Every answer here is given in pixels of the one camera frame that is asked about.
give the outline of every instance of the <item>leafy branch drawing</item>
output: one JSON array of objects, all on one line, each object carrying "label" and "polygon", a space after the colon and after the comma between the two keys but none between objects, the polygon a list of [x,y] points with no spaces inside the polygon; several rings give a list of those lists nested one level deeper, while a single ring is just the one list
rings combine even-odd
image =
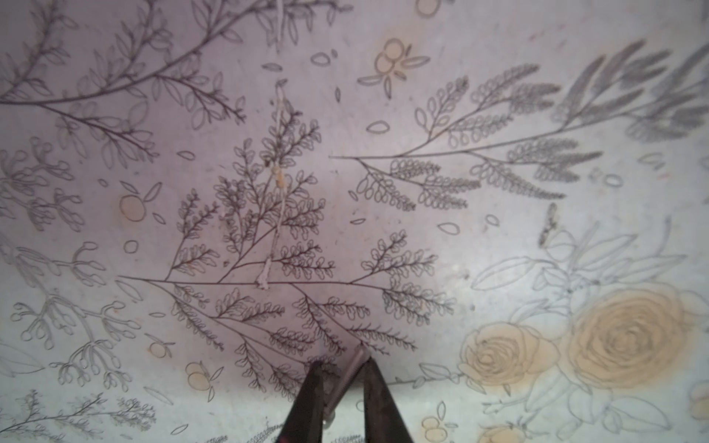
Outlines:
[{"label": "leafy branch drawing", "polygon": [[32,390],[22,398],[23,415],[20,418],[6,418],[9,424],[0,425],[0,437],[47,439],[53,443],[64,442],[66,435],[53,428],[69,429],[84,438],[101,438],[102,418],[110,418],[115,426],[134,427],[140,431],[150,429],[155,423],[155,409],[134,398],[120,398],[113,409],[106,408],[103,394],[69,402],[69,410],[59,410],[54,415],[46,415],[40,402],[41,395]]},{"label": "leafy branch drawing", "polygon": [[[287,173],[299,157],[315,149],[321,140],[320,127],[316,120],[303,122],[302,112],[287,99],[281,105],[271,114],[273,125],[258,155],[251,139],[234,148],[235,176],[218,178],[213,187],[215,202],[203,205],[194,189],[187,194],[178,210],[180,240],[167,275],[122,276],[119,281],[142,281],[158,288],[170,300],[172,315],[215,349],[225,350],[235,337],[240,342],[236,364],[243,368],[250,387],[266,391],[270,384],[276,392],[294,397],[314,359],[323,360],[326,371],[335,376],[334,357],[352,343],[382,354],[392,346],[416,349],[415,342],[393,326],[367,320],[374,305],[363,298],[363,291],[379,294],[381,309],[394,320],[417,326],[428,325],[433,315],[453,314],[455,300],[411,281],[433,275],[437,257],[407,249],[405,230],[378,241],[371,252],[373,261],[362,262],[363,275],[335,278],[334,261],[322,255],[323,249],[312,238],[325,218],[325,199],[312,197],[310,191],[318,180],[303,170]],[[222,244],[207,245],[203,234],[215,224]],[[288,245],[282,238],[274,249],[279,227],[292,240]],[[226,259],[222,269],[217,258]],[[264,293],[256,288],[252,272],[269,260],[282,275],[269,278],[268,285],[282,287],[292,302],[264,301]],[[186,279],[176,279],[176,274]],[[206,280],[190,279],[203,275]],[[357,298],[350,299],[347,292],[323,298],[318,288],[331,286],[358,290]],[[287,318],[302,320],[302,329],[283,326],[292,323]],[[222,340],[224,334],[232,337]],[[327,352],[314,354],[317,344]]]},{"label": "leafy branch drawing", "polygon": [[[121,360],[113,352],[117,342],[122,339],[135,338],[134,330],[140,325],[133,320],[124,320],[116,316],[118,310],[125,308],[122,301],[113,301],[98,310],[88,309],[71,301],[57,289],[47,289],[43,277],[51,274],[61,276],[68,270],[81,284],[104,286],[104,279],[94,271],[105,271],[106,267],[95,260],[82,257],[85,252],[95,251],[98,245],[94,242],[84,242],[68,261],[51,259],[34,249],[15,247],[9,239],[0,232],[0,255],[3,260],[13,266],[31,288],[43,295],[44,302],[37,310],[29,302],[15,303],[15,313],[10,319],[15,322],[30,320],[29,326],[22,331],[20,338],[24,341],[43,340],[44,348],[49,350],[55,346],[62,335],[55,331],[73,336],[83,332],[86,342],[76,348],[67,361],[56,361],[49,364],[57,369],[57,379],[60,384],[71,383],[73,380],[83,386],[91,380],[91,375],[103,373],[104,387],[121,386],[128,390],[130,374],[121,369]],[[91,321],[100,322],[108,338],[101,338]]]},{"label": "leafy branch drawing", "polygon": [[[477,275],[477,291],[529,281],[541,293],[464,341],[459,369],[468,387],[506,397],[485,402],[484,413],[521,410],[520,429],[531,437],[527,425],[563,402],[568,417],[554,429],[561,440],[596,423],[614,434],[673,427],[653,403],[623,395],[666,371],[689,350],[688,333],[709,318],[705,297],[656,281],[686,258],[664,253],[670,226],[667,218],[659,248],[644,257],[628,254],[637,235],[599,239],[596,223],[581,237],[557,231],[542,245],[545,258],[504,259]],[[515,342],[525,352],[505,355]],[[496,363],[484,367],[483,355]]]},{"label": "leafy branch drawing", "polygon": [[[466,208],[467,200],[460,195],[485,185],[532,198],[564,198],[565,194],[543,189],[532,180],[578,181],[580,176],[572,168],[603,153],[574,152],[579,142],[561,136],[623,119],[630,121],[626,136],[650,143],[684,138],[704,124],[709,106],[698,102],[709,87],[709,67],[698,74],[695,71],[709,55],[709,44],[670,71],[661,64],[671,54],[669,50],[636,56],[644,44],[639,40],[608,59],[602,55],[592,61],[556,104],[553,94],[562,90],[559,85],[524,82],[539,71],[538,65],[513,67],[476,88],[471,88],[468,77],[458,78],[438,89],[425,108],[414,110],[414,120],[425,135],[419,145],[396,155],[332,158],[363,168],[357,194],[402,211],[413,211],[417,204]],[[663,74],[653,87],[645,86]],[[466,97],[472,110],[456,116]],[[516,118],[549,109],[558,125],[555,129],[481,144],[510,127]],[[448,150],[424,151],[444,138]],[[469,160],[469,175],[441,174],[442,165],[436,161],[449,157]],[[412,189],[418,192],[417,198],[412,197]]]},{"label": "leafy branch drawing", "polygon": [[[297,21],[313,28],[316,9],[327,9],[331,25],[337,13],[351,6],[336,0],[256,0],[240,7],[231,0],[192,1],[191,10],[201,37],[183,53],[173,54],[174,34],[157,0],[144,0],[132,21],[121,21],[115,43],[93,52],[95,65],[76,81],[76,92],[55,92],[49,65],[53,69],[69,65],[70,53],[64,47],[62,33],[78,32],[79,26],[64,14],[64,0],[33,2],[30,12],[36,27],[34,43],[23,43],[24,60],[10,55],[0,63],[0,106],[34,106],[56,116],[57,140],[62,148],[71,147],[83,158],[100,146],[104,164],[124,168],[129,162],[153,162],[160,153],[152,141],[153,133],[144,128],[149,114],[149,100],[170,96],[190,114],[194,130],[215,121],[245,120],[244,97],[228,98],[223,90],[224,74],[205,75],[203,49],[217,40],[240,44],[234,30],[243,19],[254,16],[272,44],[278,29],[288,29],[297,43]],[[280,28],[275,28],[275,18]],[[151,58],[164,60],[151,67]],[[100,101],[116,94],[127,96],[133,104],[125,113],[102,111]]]},{"label": "leafy branch drawing", "polygon": [[84,225],[84,218],[74,212],[69,204],[81,203],[81,196],[67,195],[60,187],[54,188],[50,201],[38,196],[42,188],[50,185],[50,177],[74,180],[69,164],[64,161],[56,164],[49,162],[47,157],[52,152],[50,143],[32,137],[30,144],[31,159],[24,150],[17,150],[12,155],[6,150],[0,150],[0,217],[17,218],[13,210],[13,206],[17,206],[25,211],[39,231],[59,218],[73,231],[79,232]]}]

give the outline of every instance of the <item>botanical line drawing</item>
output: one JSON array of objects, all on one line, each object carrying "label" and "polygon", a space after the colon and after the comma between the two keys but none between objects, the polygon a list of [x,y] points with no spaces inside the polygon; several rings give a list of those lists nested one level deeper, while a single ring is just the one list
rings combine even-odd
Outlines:
[{"label": "botanical line drawing", "polygon": [[[85,334],[86,342],[72,352],[67,361],[49,364],[49,367],[57,369],[60,384],[71,383],[76,379],[77,383],[83,386],[91,380],[92,374],[98,376],[103,372],[106,389],[120,384],[121,388],[127,391],[127,382],[132,378],[121,370],[121,360],[112,349],[115,343],[123,338],[135,338],[133,331],[139,330],[140,325],[134,320],[124,320],[116,316],[120,309],[125,308],[125,304],[113,301],[98,310],[88,309],[60,294],[57,289],[47,289],[43,283],[46,272],[61,276],[63,269],[68,269],[73,277],[85,286],[104,286],[106,282],[101,276],[90,273],[93,270],[105,271],[106,267],[95,260],[82,258],[86,252],[97,249],[96,243],[84,242],[69,261],[56,260],[33,249],[15,247],[0,232],[0,255],[3,260],[13,266],[27,285],[36,289],[44,298],[39,310],[32,308],[29,301],[15,303],[16,312],[10,319],[14,322],[31,320],[29,326],[20,334],[20,338],[24,341],[42,340],[47,350],[55,346],[55,340],[62,340],[64,337],[55,335],[53,330],[67,335],[73,335],[75,332]],[[100,338],[91,323],[99,320],[108,338]]]},{"label": "botanical line drawing", "polygon": [[384,85],[384,95],[391,100],[391,78],[395,77],[402,82],[408,78],[404,71],[422,67],[431,61],[425,55],[411,55],[412,45],[405,46],[398,38],[390,38],[384,43],[384,48],[374,58],[376,74],[357,79],[362,86]]},{"label": "botanical line drawing", "polygon": [[[448,3],[453,3],[454,0],[446,0]],[[432,18],[438,12],[443,0],[415,0],[416,13],[421,18]]]},{"label": "botanical line drawing", "polygon": [[[227,346],[221,335],[233,336],[240,342],[235,349],[237,365],[250,379],[250,387],[265,391],[270,384],[284,396],[293,397],[314,359],[324,360],[331,376],[337,373],[331,359],[349,349],[347,342],[361,342],[384,354],[387,345],[416,349],[415,343],[393,326],[367,321],[374,306],[362,300],[363,291],[380,296],[381,309],[395,320],[417,326],[428,325],[434,314],[452,314],[454,299],[410,281],[423,274],[433,275],[437,257],[406,249],[410,240],[404,230],[377,242],[372,259],[362,262],[363,275],[334,279],[334,262],[320,255],[322,249],[311,238],[319,233],[325,216],[325,200],[311,197],[308,190],[318,181],[304,171],[286,173],[320,142],[318,122],[301,123],[301,112],[287,99],[283,99],[281,112],[276,108],[271,115],[271,137],[263,139],[264,149],[258,156],[251,139],[234,148],[236,174],[234,178],[219,177],[214,186],[218,203],[202,203],[195,190],[187,194],[178,211],[180,241],[167,275],[121,276],[119,281],[134,300],[142,298],[138,284],[157,289],[172,304],[172,315],[216,349]],[[223,244],[201,243],[203,231],[214,225],[221,229]],[[272,264],[282,272],[267,283],[289,291],[293,302],[286,305],[262,301],[258,292],[252,292],[252,277],[244,277],[249,269],[253,272],[264,266],[266,261],[259,256],[267,252],[264,249],[271,249],[279,225],[292,242],[287,245],[284,238],[277,253],[266,256],[272,257]],[[217,267],[215,260],[223,254],[233,257],[225,269]],[[177,274],[188,278],[176,278]],[[197,279],[202,275],[209,280]],[[318,288],[332,286],[357,290],[358,301],[348,300],[347,293],[323,298]],[[287,316],[302,320],[303,329],[282,326],[280,319]],[[308,353],[316,343],[324,344],[328,354]],[[276,363],[274,358],[290,363]]]},{"label": "botanical line drawing", "polygon": [[23,399],[23,412],[20,417],[7,417],[3,414],[0,425],[0,437],[40,439],[60,443],[65,441],[65,434],[55,429],[69,429],[72,434],[84,438],[100,438],[103,430],[98,426],[105,424],[101,418],[110,418],[115,426],[130,426],[140,431],[147,431],[155,423],[155,409],[142,404],[134,398],[119,398],[117,406],[108,408],[103,394],[97,394],[75,402],[69,402],[68,410],[60,410],[54,415],[44,413],[41,395],[32,390]]},{"label": "botanical line drawing", "polygon": [[188,162],[193,162],[194,159],[197,158],[197,156],[194,154],[192,151],[179,151],[176,152],[177,155],[182,157],[183,159],[187,160]]},{"label": "botanical line drawing", "polygon": [[588,179],[591,180],[593,183],[596,183],[599,178],[603,176],[603,171],[601,171],[601,168],[599,167],[594,167],[591,172],[588,173]]},{"label": "botanical line drawing", "polygon": [[224,370],[224,366],[214,371],[214,374],[209,374],[204,364],[199,361],[193,361],[185,366],[187,374],[187,384],[195,391],[209,391],[207,393],[207,402],[214,398],[214,386],[212,382],[217,379]]},{"label": "botanical line drawing", "polygon": [[539,240],[537,241],[537,245],[539,247],[544,247],[547,244],[549,234],[555,231],[558,227],[557,208],[558,206],[556,203],[549,203],[549,208],[547,208],[547,215],[545,218],[545,224],[542,228],[542,232],[539,234]]},{"label": "botanical line drawing", "polygon": [[[563,198],[565,194],[547,191],[525,176],[542,184],[578,181],[579,175],[571,168],[603,153],[573,152],[579,142],[565,138],[570,133],[612,120],[626,120],[630,122],[626,136],[651,143],[684,138],[704,124],[709,106],[697,103],[708,85],[709,71],[695,73],[694,68],[709,55],[709,44],[671,70],[661,64],[671,54],[669,50],[636,56],[644,44],[644,40],[639,40],[608,59],[605,55],[596,58],[556,103],[553,94],[561,91],[559,85],[524,82],[539,71],[539,65],[510,68],[478,87],[471,87],[468,77],[460,77],[438,89],[425,107],[414,110],[414,120],[425,136],[419,145],[394,155],[331,158],[349,160],[363,168],[365,176],[356,187],[359,195],[402,211],[414,210],[416,203],[436,209],[466,208],[467,201],[458,195],[482,186],[533,198]],[[400,48],[399,41],[392,47]],[[377,60],[394,65],[388,53],[385,50]],[[652,87],[645,86],[663,74]],[[378,84],[385,77],[389,80],[379,74],[359,81]],[[390,84],[385,81],[385,89]],[[455,111],[468,100],[472,110],[456,117]],[[518,117],[547,110],[552,110],[555,129],[487,145],[480,143]],[[448,147],[440,149],[445,138]],[[439,162],[446,159],[469,160],[469,175],[441,175],[443,166]],[[412,189],[418,192],[418,198],[410,197]]]},{"label": "botanical line drawing", "polygon": [[145,214],[147,213],[145,204],[155,200],[160,194],[162,182],[159,181],[152,185],[150,190],[146,192],[143,197],[140,196],[140,192],[138,192],[134,185],[126,181],[121,181],[121,186],[123,186],[126,191],[130,192],[130,194],[121,197],[118,202],[118,207],[125,218],[132,222],[139,222],[145,218]]},{"label": "botanical line drawing", "polygon": [[664,165],[664,156],[662,155],[661,152],[651,152],[650,154],[645,154],[641,156],[639,159],[637,159],[637,162],[640,164],[648,164],[650,166],[653,166],[654,171],[660,170]]},{"label": "botanical line drawing", "polygon": [[145,392],[149,393],[151,396],[155,397],[156,399],[162,401],[166,405],[170,405],[170,406],[174,405],[172,400],[170,400],[165,394],[163,394],[162,392],[160,392],[159,390],[157,390],[155,388],[151,388],[149,386],[143,386],[143,390],[145,390]]},{"label": "botanical line drawing", "polygon": [[505,424],[485,427],[477,443],[524,443],[527,433],[520,426]]},{"label": "botanical line drawing", "polygon": [[429,443],[443,443],[448,440],[448,430],[458,428],[454,422],[444,422],[446,415],[446,405],[444,401],[438,403],[436,415],[429,415],[421,420],[421,427],[424,429],[423,436]]},{"label": "botanical line drawing", "polygon": [[[145,0],[137,17],[116,26],[116,42],[93,52],[95,65],[79,74],[75,92],[56,91],[52,73],[61,67],[71,68],[71,48],[61,38],[64,29],[78,33],[82,27],[65,15],[64,0],[35,2],[31,16],[37,38],[25,43],[24,60],[6,58],[0,66],[0,106],[34,106],[56,117],[57,139],[63,148],[73,147],[87,158],[100,149],[104,164],[111,168],[119,163],[153,162],[160,153],[152,141],[152,132],[144,129],[149,114],[149,100],[169,96],[190,114],[194,130],[206,123],[245,120],[243,97],[229,99],[222,84],[224,74],[208,77],[202,70],[202,51],[216,40],[239,45],[243,42],[235,27],[245,18],[255,17],[266,32],[267,43],[275,43],[284,30],[294,43],[298,40],[297,21],[313,28],[315,9],[327,9],[327,22],[332,25],[338,13],[352,9],[336,0],[255,0],[246,5],[231,0],[193,2],[194,25],[201,30],[196,44],[174,53],[174,35],[157,0]],[[150,57],[164,63],[148,69]],[[133,105],[127,113],[102,110],[104,99],[121,94]]]},{"label": "botanical line drawing", "polygon": [[311,63],[319,67],[328,67],[330,66],[330,56],[324,52],[318,52],[311,56]]},{"label": "botanical line drawing", "polygon": [[[282,424],[266,426],[261,432],[258,432],[253,437],[247,440],[247,443],[264,443],[266,440],[273,435],[274,432],[281,429]],[[228,438],[226,436],[216,437],[214,439],[208,440],[206,443],[222,443],[226,442]],[[345,437],[338,437],[332,440],[332,443],[364,443],[364,437],[362,435],[347,435]]]},{"label": "botanical line drawing", "polygon": [[35,357],[0,341],[0,374],[14,377],[19,374],[31,374],[44,369]]},{"label": "botanical line drawing", "polygon": [[460,234],[460,227],[458,224],[453,222],[440,223],[437,228],[445,232],[448,235],[458,235]]},{"label": "botanical line drawing", "polygon": [[546,295],[466,337],[459,369],[468,387],[507,398],[484,403],[486,414],[520,409],[520,424],[511,429],[532,437],[528,425],[539,411],[565,402],[569,419],[556,429],[561,440],[597,422],[615,434],[672,428],[656,405],[617,392],[671,371],[688,334],[709,318],[704,297],[655,281],[685,259],[664,254],[670,222],[661,247],[644,257],[627,254],[636,235],[598,239],[596,223],[578,239],[555,232],[542,246],[543,259],[504,259],[477,275],[478,291],[530,280]]},{"label": "botanical line drawing", "polygon": [[271,72],[283,72],[283,67],[278,63],[265,63],[261,67]]},{"label": "botanical line drawing", "polygon": [[367,125],[367,132],[371,134],[385,134],[389,132],[389,129],[391,129],[391,127],[384,120],[377,120]]},{"label": "botanical line drawing", "polygon": [[[695,383],[689,391],[690,414],[694,420],[709,420],[709,380]],[[709,432],[709,425],[704,425],[701,433]]]},{"label": "botanical line drawing", "polygon": [[497,218],[497,215],[495,215],[495,214],[488,214],[488,215],[485,215],[485,223],[487,223],[490,226],[499,227],[500,226],[500,219]]},{"label": "botanical line drawing", "polygon": [[21,208],[39,231],[44,230],[44,225],[60,219],[73,231],[79,232],[84,218],[74,212],[69,204],[80,204],[80,196],[67,195],[60,187],[54,188],[49,201],[38,196],[41,188],[50,185],[50,177],[74,180],[69,164],[62,160],[56,164],[49,161],[47,157],[53,149],[50,143],[32,137],[30,144],[31,156],[24,150],[17,150],[13,155],[0,150],[0,217],[17,218],[16,210]]},{"label": "botanical line drawing", "polygon": [[227,437],[226,435],[222,435],[219,437],[210,438],[209,440],[207,440],[204,443],[224,443],[227,440],[229,440],[229,437]]},{"label": "botanical line drawing", "polygon": [[[151,317],[156,317],[155,314],[162,314],[162,313],[151,313]],[[164,358],[167,356],[168,358],[172,358],[172,351],[170,351],[170,347],[174,344],[174,342],[164,342],[161,339],[150,335],[148,333],[145,333],[145,336],[150,338],[152,340],[152,343],[150,343],[150,346],[147,348],[147,350],[154,356],[157,357],[158,359]]]},{"label": "botanical line drawing", "polygon": [[126,254],[135,254],[136,252],[138,252],[139,246],[140,244],[137,240],[129,240],[123,243],[123,252],[125,252]]},{"label": "botanical line drawing", "polygon": [[178,435],[178,434],[184,432],[184,430],[187,429],[188,426],[189,426],[189,423],[178,426],[170,432],[170,435]]},{"label": "botanical line drawing", "polygon": [[603,177],[603,184],[611,188],[623,187],[623,178],[618,174],[606,174]]}]

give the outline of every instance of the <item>leaf drawing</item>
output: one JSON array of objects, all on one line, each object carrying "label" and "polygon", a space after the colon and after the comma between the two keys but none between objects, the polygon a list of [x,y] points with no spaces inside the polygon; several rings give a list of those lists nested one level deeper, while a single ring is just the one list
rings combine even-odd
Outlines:
[{"label": "leaf drawing", "polygon": [[[136,302],[143,300],[146,290],[157,292],[172,304],[172,317],[204,343],[219,352],[232,347],[236,366],[250,388],[261,392],[271,388],[292,399],[311,361],[323,361],[323,370],[334,379],[338,371],[333,358],[352,343],[384,355],[392,348],[416,351],[415,341],[395,323],[428,326],[436,315],[453,314],[455,299],[419,284],[419,279],[435,274],[437,256],[409,248],[411,239],[405,230],[377,241],[371,259],[361,261],[363,272],[357,278],[337,277],[335,262],[327,259],[318,243],[327,202],[311,195],[318,183],[314,174],[296,168],[299,162],[307,164],[305,156],[322,142],[320,126],[317,120],[305,120],[287,99],[280,103],[280,109],[274,104],[277,109],[259,152],[252,138],[234,148],[233,172],[215,179],[212,204],[203,203],[206,194],[196,189],[186,193],[177,210],[179,240],[166,275],[159,279],[124,275],[116,284]],[[426,189],[442,196],[477,187],[473,180],[439,176],[438,169],[432,162],[407,160],[392,164],[390,170],[397,176],[422,179]],[[359,193],[413,206],[408,200],[397,200],[389,180],[373,169]],[[148,191],[148,198],[157,195],[159,183]],[[287,245],[273,248],[279,226],[292,238]],[[267,262],[274,265],[272,273],[281,272],[269,278],[269,285],[284,289],[291,298],[288,303],[263,301],[241,289],[253,284],[248,277],[253,269]],[[195,278],[193,283],[182,280],[190,278]],[[344,291],[323,298],[318,285]],[[353,290],[369,291],[374,298],[357,301]],[[377,311],[392,315],[394,323],[384,327],[370,321]],[[285,326],[293,318],[299,321],[297,327]],[[319,349],[325,354],[317,353]],[[220,373],[193,380],[199,390],[209,391],[208,400],[213,398],[209,383]],[[447,378],[459,381],[457,374]],[[421,382],[411,383],[418,387]]]},{"label": "leaf drawing", "polygon": [[22,438],[30,435],[61,443],[66,440],[65,434],[59,430],[67,428],[85,438],[100,438],[104,432],[101,427],[107,423],[147,431],[156,421],[155,408],[134,398],[119,398],[116,406],[108,408],[108,401],[100,393],[78,398],[69,402],[67,409],[47,414],[42,397],[36,390],[31,390],[22,398],[23,417],[3,417],[7,421],[0,428],[0,436]]},{"label": "leaf drawing", "polygon": [[0,374],[14,377],[18,374],[31,374],[45,367],[34,357],[21,349],[0,342]]},{"label": "leaf drawing", "polygon": [[529,257],[505,259],[478,274],[471,287],[477,291],[501,288],[523,278],[536,263],[534,259]]},{"label": "leaf drawing", "polygon": [[[403,47],[398,42],[393,39],[388,43],[393,55],[399,53],[393,48]],[[592,162],[603,152],[564,154],[563,150],[576,149],[579,143],[562,136],[618,120],[627,122],[626,136],[640,143],[651,143],[684,138],[704,126],[709,107],[699,104],[700,92],[709,72],[700,76],[693,73],[709,55],[709,44],[690,54],[669,73],[669,66],[662,62],[671,51],[643,54],[645,46],[645,40],[638,40],[613,55],[596,57],[580,71],[561,98],[556,97],[562,90],[560,85],[530,82],[532,76],[542,72],[541,66],[532,63],[511,67],[478,86],[472,86],[475,81],[471,76],[458,77],[413,109],[413,122],[425,133],[418,144],[392,155],[334,158],[349,160],[362,168],[364,178],[356,187],[358,194],[402,211],[414,211],[417,204],[441,210],[468,207],[464,196],[452,196],[428,186],[429,177],[444,171],[440,161],[448,158],[457,159],[458,164],[469,164],[470,181],[477,185],[469,186],[466,191],[492,186],[517,196],[565,198],[566,193],[545,187],[550,182],[578,182],[581,176],[573,168]],[[390,99],[391,77],[385,74],[390,63],[388,54],[385,47],[375,60],[380,74],[360,77],[357,82],[364,86],[384,83],[384,92]],[[392,77],[406,78],[397,76],[396,70]],[[558,125],[556,128],[540,129],[523,138],[498,138],[483,143],[523,117],[548,110],[552,122]],[[443,140],[447,147],[441,146]],[[391,164],[389,170],[385,162]],[[435,171],[420,170],[417,174],[406,169],[400,171],[402,165],[413,165],[408,162],[418,162],[418,167],[436,165]],[[531,166],[536,168],[533,174],[526,172]],[[450,180],[469,180],[470,176],[458,175]]]},{"label": "leaf drawing", "polygon": [[610,404],[620,416],[621,429],[631,432],[670,430],[667,416],[652,403],[635,397],[621,397]]}]

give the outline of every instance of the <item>yellow rose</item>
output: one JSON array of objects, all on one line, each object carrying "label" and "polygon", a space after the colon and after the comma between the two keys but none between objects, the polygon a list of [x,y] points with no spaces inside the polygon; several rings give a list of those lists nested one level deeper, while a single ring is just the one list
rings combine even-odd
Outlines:
[{"label": "yellow rose", "polygon": [[684,348],[684,317],[670,286],[612,292],[581,312],[569,338],[569,363],[581,381],[596,388],[651,381]]},{"label": "yellow rose", "polygon": [[559,351],[532,327],[492,323],[473,331],[460,353],[458,368],[483,386],[510,385],[554,366]]},{"label": "yellow rose", "polygon": [[695,420],[709,420],[709,380],[694,385],[689,398],[692,417]]},{"label": "yellow rose", "polygon": [[485,430],[478,443],[524,443],[526,439],[520,428],[507,425]]}]

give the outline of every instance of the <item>floral wallpaper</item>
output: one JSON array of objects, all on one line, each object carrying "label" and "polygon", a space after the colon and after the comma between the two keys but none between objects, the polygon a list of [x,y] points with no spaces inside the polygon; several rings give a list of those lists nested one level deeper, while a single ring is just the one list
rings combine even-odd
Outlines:
[{"label": "floral wallpaper", "polygon": [[0,10],[1,441],[706,439],[709,2]]}]

